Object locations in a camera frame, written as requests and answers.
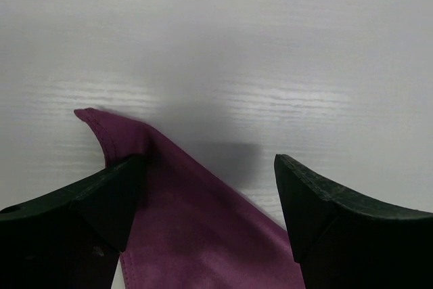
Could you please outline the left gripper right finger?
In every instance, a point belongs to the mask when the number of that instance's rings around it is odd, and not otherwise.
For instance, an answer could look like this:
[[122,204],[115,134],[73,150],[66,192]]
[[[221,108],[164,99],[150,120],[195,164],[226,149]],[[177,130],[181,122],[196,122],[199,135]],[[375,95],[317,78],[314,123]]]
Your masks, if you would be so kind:
[[431,288],[432,214],[376,200],[285,154],[275,178],[307,288]]

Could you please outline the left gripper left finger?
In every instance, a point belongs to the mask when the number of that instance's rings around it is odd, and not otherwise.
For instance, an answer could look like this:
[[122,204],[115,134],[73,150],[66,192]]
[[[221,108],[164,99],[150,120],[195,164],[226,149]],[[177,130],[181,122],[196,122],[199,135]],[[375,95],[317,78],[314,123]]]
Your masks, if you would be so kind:
[[2,288],[110,288],[145,177],[131,155],[1,210]]

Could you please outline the purple cloth napkin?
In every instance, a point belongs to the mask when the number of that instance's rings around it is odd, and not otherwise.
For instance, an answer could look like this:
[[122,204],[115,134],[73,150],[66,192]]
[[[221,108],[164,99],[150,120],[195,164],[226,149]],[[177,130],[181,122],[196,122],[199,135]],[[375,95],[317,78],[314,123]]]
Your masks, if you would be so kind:
[[127,288],[303,288],[287,232],[157,129],[94,108],[75,115],[107,166],[143,154],[144,187],[127,249]]

